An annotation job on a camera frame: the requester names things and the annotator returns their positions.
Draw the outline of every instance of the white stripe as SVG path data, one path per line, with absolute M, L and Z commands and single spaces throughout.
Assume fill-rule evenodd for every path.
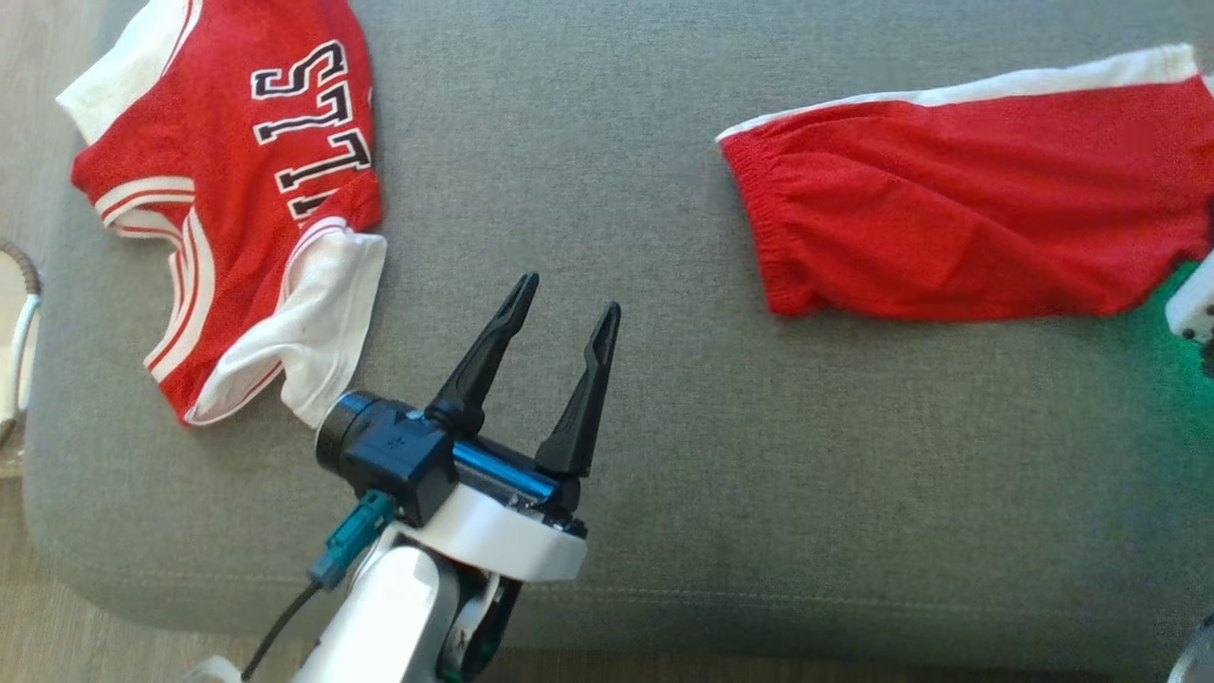
M 198 25 L 198 19 L 202 16 L 203 0 L 194 0 L 193 6 L 189 8 L 189 17 L 186 18 L 186 29 L 181 32 L 181 39 L 177 40 L 177 46 L 174 49 L 172 55 L 169 56 L 169 62 L 164 66 L 163 70 L 169 70 L 169 67 L 172 66 L 172 61 L 177 58 L 177 53 L 186 46 L 186 41 L 189 40 L 189 34 L 194 33 L 194 27 Z
M 291 263 L 295 262 L 296 257 L 302 254 L 308 246 L 316 243 L 317 239 L 324 237 L 325 234 L 331 234 L 334 232 L 353 232 L 347 227 L 344 218 L 325 218 L 327 224 L 318 222 L 308 228 L 304 233 L 304 238 L 295 244 L 295 249 L 291 255 L 287 257 L 287 267 L 283 271 L 283 281 L 278 285 L 278 304 L 282 304 L 287 296 L 290 295 L 291 290 L 299 284 L 291 279 Z
M 250 389 L 253 389 L 254 387 L 256 387 L 257 383 L 254 383 L 254 385 L 251 385 L 249 387 L 240 387 L 242 391 L 244 391 L 244 392 L 246 392 L 249 394 L 248 397 L 244 398 L 243 402 L 240 402 L 238 404 L 232 404 L 232 405 L 228 405 L 228 406 L 223 406 L 222 409 L 217 409 L 217 410 L 212 408 L 211 412 L 206 417 L 198 417 L 198 412 L 199 412 L 198 411 L 198 406 L 203 402 L 205 402 L 206 399 L 210 398 L 210 397 L 208 397 L 208 394 L 214 393 L 214 392 L 208 392 L 208 389 L 212 387 L 212 382 L 214 381 L 217 381 L 217 383 L 221 385 L 221 386 L 222 385 L 234 385 L 236 383 L 236 379 L 232 377 L 232 376 L 211 375 L 210 377 L 206 379 L 206 383 L 203 386 L 203 391 L 202 391 L 202 393 L 198 397 L 198 402 L 195 402 L 194 405 L 189 408 L 189 411 L 186 412 L 185 421 L 187 423 L 189 423 L 189 425 L 195 426 L 195 427 L 206 427 L 208 425 L 215 425 L 216 422 L 226 419 L 227 416 L 229 416 L 229 415 L 237 412 L 238 410 L 243 409 L 244 406 L 249 405 L 249 402 L 253 402 L 259 395 L 261 395 L 261 392 L 263 392 L 266 389 L 266 387 L 270 387 L 270 383 L 273 382 L 274 379 L 277 379 L 282 374 L 283 374 L 283 366 L 279 365 L 278 370 L 276 370 L 274 374 L 272 376 L 270 376 L 268 380 L 266 380 L 266 376 L 262 375 L 261 380 L 257 381 L 257 383 L 262 383 L 262 382 L 265 383 L 265 385 L 261 386 L 260 391 L 257 391 L 257 392 L 250 392 Z
M 194 347 L 198 346 L 198 338 L 203 334 L 203 324 L 206 321 L 206 315 L 211 309 L 211 300 L 215 297 L 215 261 L 211 258 L 211 245 L 206 241 L 206 233 L 203 230 L 203 224 L 198 221 L 198 214 L 193 209 L 186 216 L 185 237 L 187 243 L 192 239 L 197 246 L 193 258 L 194 268 L 198 272 L 194 309 L 183 320 L 185 326 L 181 330 L 181 337 L 177 338 L 177 343 L 169 349 L 169 353 L 159 364 L 148 369 L 157 382 L 163 381 L 169 374 L 177 370 L 177 366 L 194 352 Z
M 118 187 L 114 187 L 109 192 L 101 195 L 97 199 L 95 206 L 97 206 L 98 214 L 108 214 L 109 209 L 114 207 L 118 203 L 124 201 L 131 194 L 137 194 L 140 192 L 191 192 L 194 190 L 194 181 L 188 177 L 182 177 L 178 175 L 158 175 L 151 177 L 141 177 L 138 180 L 132 180 L 130 182 L 124 182 Z
M 125 211 L 114 221 L 119 234 L 124 237 L 160 237 L 159 234 L 149 234 L 146 232 L 127 232 L 123 228 L 125 227 L 146 227 L 149 229 L 163 229 L 176 234 L 176 244 L 181 246 L 181 229 L 172 224 L 168 217 L 160 211 L 149 211 L 147 209 L 131 209 Z
M 177 335 L 177 330 L 181 329 L 182 315 L 189 308 L 189 297 L 194 295 L 194 267 L 193 267 L 193 255 L 189 240 L 185 240 L 182 246 L 169 255 L 169 274 L 172 278 L 172 314 L 169 317 L 169 328 L 165 330 L 164 336 L 160 337 L 157 346 L 152 352 L 143 359 L 143 365 L 148 366 L 154 362 L 165 347 L 169 346 L 169 341 Z M 176 257 L 181 256 L 181 278 L 177 277 Z
M 131 200 L 121 204 L 108 214 L 101 216 L 102 224 L 109 226 L 114 221 L 123 217 L 126 211 L 134 210 L 135 206 L 142 206 L 143 204 L 151 204 L 154 201 L 176 201 L 182 204 L 189 204 L 194 200 L 193 194 L 140 194 L 134 197 Z
M 120 237 L 126 237 L 127 239 L 168 239 L 175 245 L 181 245 L 181 238 L 171 234 L 163 234 L 159 232 L 144 232 L 136 228 L 126 228 L 124 226 L 118 226 L 114 228 Z
M 949 87 L 857 95 L 811 107 L 787 109 L 753 118 L 728 127 L 716 136 L 716 141 L 720 142 L 731 135 L 737 135 L 775 120 L 826 107 L 838 107 L 840 104 L 898 99 L 921 107 L 938 107 L 941 104 L 958 104 L 997 97 L 1050 95 L 1076 90 L 1178 82 L 1192 78 L 1198 73 L 1191 45 L 1163 45 L 1062 69 L 1023 69 Z

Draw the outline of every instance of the white sleeve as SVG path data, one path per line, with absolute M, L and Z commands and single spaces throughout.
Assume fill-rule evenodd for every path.
M 203 0 L 151 0 L 118 42 L 55 98 L 92 144 L 155 85 L 202 16 Z
M 387 240 L 330 220 L 300 241 L 277 309 L 223 354 L 186 422 L 210 425 L 236 412 L 279 370 L 287 374 L 283 403 L 312 428 L 346 391 L 370 326 Z

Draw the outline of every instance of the red stripe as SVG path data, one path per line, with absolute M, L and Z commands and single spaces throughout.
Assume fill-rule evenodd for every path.
M 174 302 L 172 309 L 175 312 L 180 312 L 181 311 L 181 297 L 186 295 L 186 291 L 185 291 L 186 283 L 182 281 L 182 279 L 185 279 L 185 278 L 181 274 L 181 249 L 177 249 L 177 252 L 174 254 L 172 268 L 176 271 L 176 277 L 177 277 L 177 300 L 176 300 L 176 302 Z
M 320 228 L 317 228 L 314 224 L 312 227 L 310 227 L 310 228 L 307 228 L 307 230 L 304 232 L 302 239 L 300 239 L 295 244 L 295 247 L 291 249 L 291 255 L 287 256 L 287 262 L 290 263 L 291 261 L 294 261 L 295 256 L 297 256 L 300 254 L 300 251 L 302 251 L 306 247 L 311 246 L 312 243 L 316 241 L 317 239 L 319 239 L 322 235 L 328 234 L 328 233 L 334 232 L 334 230 L 341 232 L 342 229 L 345 229 L 345 227 L 346 226 L 344 226 L 344 224 L 331 223 L 331 224 L 327 224 L 327 226 L 320 227 Z
M 194 244 L 194 232 L 192 229 L 188 229 L 188 224 L 189 224 L 189 217 L 188 216 L 186 217 L 186 224 L 187 224 L 186 232 L 189 235 L 189 240 L 188 240 L 187 244 L 191 247 L 191 250 L 193 250 L 193 251 L 197 252 L 198 247 Z M 192 315 L 193 312 L 194 312 L 194 303 L 198 302 L 198 269 L 199 269 L 199 267 L 198 267 L 198 263 L 195 262 L 194 263 L 194 289 L 189 294 L 189 307 L 186 308 L 186 314 L 182 315 L 181 324 L 177 326 L 177 331 L 172 335 L 172 338 L 169 340 L 169 345 L 164 349 L 160 351 L 160 353 L 157 355 L 155 359 L 152 360 L 151 364 L 148 364 L 148 370 L 155 369 L 155 366 L 158 366 L 160 364 L 160 362 L 164 360 L 164 358 L 169 354 L 169 352 L 172 351 L 172 348 L 177 345 L 177 340 L 181 338 L 181 332 L 186 330 L 186 326 L 189 323 L 189 315 Z
M 155 227 L 129 227 L 129 226 L 125 226 L 125 224 L 119 224 L 118 227 L 119 227 L 119 233 L 121 233 L 121 232 L 146 232 L 146 233 L 149 233 L 149 234 L 160 234 L 160 235 L 164 235 L 164 237 L 166 237 L 166 238 L 176 241 L 178 245 L 181 244 L 181 235 L 177 234 L 176 232 L 172 232 L 172 230 L 169 230 L 169 229 L 158 229 Z
M 164 63 L 164 68 L 160 69 L 160 75 L 164 75 L 169 70 L 169 64 L 177 58 L 177 51 L 181 50 L 181 42 L 186 38 L 186 29 L 189 28 L 189 15 L 194 10 L 194 0 L 188 0 L 186 2 L 186 21 L 181 24 L 181 30 L 177 32 L 177 41 L 172 44 L 172 52 L 169 52 L 169 61 Z
M 279 362 L 279 363 L 274 364 L 274 368 L 270 370 L 270 372 L 268 372 L 268 374 L 266 375 L 266 377 L 262 377 L 262 379 L 261 379 L 260 381 L 257 381 L 257 383 L 253 386 L 253 389 L 249 389 L 249 392 L 246 392 L 246 393 L 245 393 L 245 395 L 240 398 L 240 400 L 239 400 L 239 402 L 237 403 L 237 405 L 238 405 L 238 406 L 239 406 L 239 405 L 243 405 L 243 404 L 244 404 L 245 402 L 248 402 L 248 400 L 249 400 L 249 399 L 250 399 L 250 398 L 251 398 L 251 397 L 253 397 L 254 394 L 256 394 L 257 392 L 261 392 L 261 389 L 262 389 L 262 388 L 263 388 L 263 387 L 265 387 L 266 385 L 268 385 L 268 383 L 270 383 L 270 381 L 271 381 L 271 380 L 273 380 L 276 375 L 278 375 L 278 370 L 279 370 L 279 369 L 282 369 L 282 368 L 283 368 L 283 364 L 282 364 L 282 362 Z
M 123 197 L 121 199 L 119 199 L 118 201 L 115 201 L 113 206 L 110 206 L 109 209 L 106 210 L 104 214 L 102 214 L 101 222 L 103 222 L 106 224 L 109 224 L 110 222 L 113 222 L 113 220 L 115 217 L 114 216 L 114 211 L 117 211 L 118 209 L 123 209 L 123 211 L 125 212 L 125 211 L 129 211 L 129 210 L 134 209 L 135 206 L 129 205 L 130 200 L 131 199 L 137 199 L 140 197 L 144 197 L 147 194 L 170 194 L 170 195 L 177 198 L 177 199 L 175 199 L 177 201 L 192 201 L 194 199 L 194 193 L 193 192 L 186 192 L 186 190 L 182 190 L 182 189 L 141 189 L 138 192 L 127 194 L 126 197 Z

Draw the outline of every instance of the wooden floor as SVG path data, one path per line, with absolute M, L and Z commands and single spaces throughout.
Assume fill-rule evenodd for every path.
M 53 96 L 96 53 L 103 1 L 0 0 L 0 237 L 38 262 L 55 207 L 74 192 L 68 183 L 76 136 Z M 53 334 L 56 330 L 44 330 Z M 19 465 L 0 454 L 0 683 L 131 683 L 177 681 L 198 661 L 222 654 L 244 662 L 256 643 L 154 631 L 109 616 L 57 582 L 34 553 L 21 516 Z M 305 644 L 284 643 L 259 681 L 288 681 Z M 1010 673 L 915 670 L 863 664 L 754 660 L 710 655 L 596 655 L 506 653 L 482 681 L 562 683 L 1043 683 L 1095 681 Z

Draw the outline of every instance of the red shorts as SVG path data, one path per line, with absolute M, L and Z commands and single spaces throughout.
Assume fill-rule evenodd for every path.
M 1214 96 L 1187 45 L 849 97 L 717 142 L 779 314 L 1110 314 L 1210 251 Z

